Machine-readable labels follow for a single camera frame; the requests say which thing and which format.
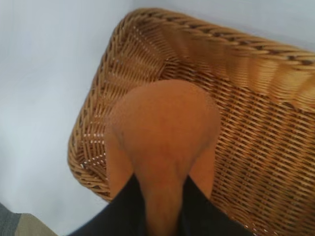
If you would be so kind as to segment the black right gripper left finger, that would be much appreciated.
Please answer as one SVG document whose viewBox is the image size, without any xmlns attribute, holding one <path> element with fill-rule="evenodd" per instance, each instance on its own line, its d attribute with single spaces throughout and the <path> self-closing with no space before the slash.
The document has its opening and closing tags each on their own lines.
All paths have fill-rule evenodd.
<svg viewBox="0 0 315 236">
<path fill-rule="evenodd" d="M 135 175 L 99 214 L 72 236 L 145 236 L 144 200 Z"/>
</svg>

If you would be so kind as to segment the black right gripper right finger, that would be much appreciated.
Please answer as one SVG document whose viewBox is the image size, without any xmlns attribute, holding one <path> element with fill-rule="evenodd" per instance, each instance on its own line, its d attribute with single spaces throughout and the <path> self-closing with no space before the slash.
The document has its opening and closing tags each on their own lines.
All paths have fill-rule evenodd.
<svg viewBox="0 0 315 236">
<path fill-rule="evenodd" d="M 214 206 L 188 177 L 179 216 L 179 235 L 250 236 L 251 232 Z"/>
</svg>

